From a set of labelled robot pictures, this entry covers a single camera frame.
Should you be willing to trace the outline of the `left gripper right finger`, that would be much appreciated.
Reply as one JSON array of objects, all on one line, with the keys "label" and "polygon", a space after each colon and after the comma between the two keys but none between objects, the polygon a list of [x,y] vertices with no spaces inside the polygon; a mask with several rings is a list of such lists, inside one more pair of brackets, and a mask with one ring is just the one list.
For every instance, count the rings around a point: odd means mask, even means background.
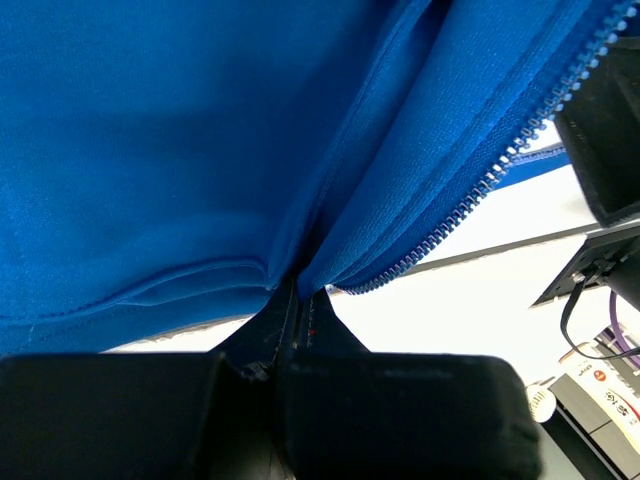
[{"label": "left gripper right finger", "polygon": [[278,426],[299,479],[536,479],[539,434],[506,361],[374,353],[325,292],[293,298]]}]

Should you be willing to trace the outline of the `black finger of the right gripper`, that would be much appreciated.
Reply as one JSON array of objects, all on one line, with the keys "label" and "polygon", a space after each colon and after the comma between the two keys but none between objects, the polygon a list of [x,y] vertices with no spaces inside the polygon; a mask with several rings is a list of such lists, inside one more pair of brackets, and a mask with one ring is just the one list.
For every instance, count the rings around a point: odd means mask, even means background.
[{"label": "black finger of the right gripper", "polygon": [[639,215],[639,39],[624,37],[554,120],[602,226]]}]

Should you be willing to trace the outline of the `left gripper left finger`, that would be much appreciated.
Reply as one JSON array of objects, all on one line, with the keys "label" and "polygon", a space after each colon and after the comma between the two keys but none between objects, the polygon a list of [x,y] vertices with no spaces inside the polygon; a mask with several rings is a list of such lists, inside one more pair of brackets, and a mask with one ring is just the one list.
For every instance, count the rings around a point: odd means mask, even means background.
[{"label": "left gripper left finger", "polygon": [[203,353],[33,354],[1,362],[5,479],[287,479],[272,432],[293,282]]}]

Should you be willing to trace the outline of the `blue zip jacket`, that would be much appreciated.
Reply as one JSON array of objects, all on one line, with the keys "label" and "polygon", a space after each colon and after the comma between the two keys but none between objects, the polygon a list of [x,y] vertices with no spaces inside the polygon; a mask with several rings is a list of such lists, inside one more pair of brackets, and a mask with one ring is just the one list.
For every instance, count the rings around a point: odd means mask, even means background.
[{"label": "blue zip jacket", "polygon": [[1,351],[366,293],[639,30],[635,1],[5,1]]}]

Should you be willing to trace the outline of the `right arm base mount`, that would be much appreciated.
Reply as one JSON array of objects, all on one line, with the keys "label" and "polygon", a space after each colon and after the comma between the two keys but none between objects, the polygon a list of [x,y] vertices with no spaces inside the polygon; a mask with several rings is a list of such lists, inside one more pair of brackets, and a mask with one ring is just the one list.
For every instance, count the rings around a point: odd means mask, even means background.
[{"label": "right arm base mount", "polygon": [[562,267],[533,305],[569,295],[584,281],[586,289],[603,285],[621,263],[639,254],[639,224],[627,224],[587,235],[582,246]]}]

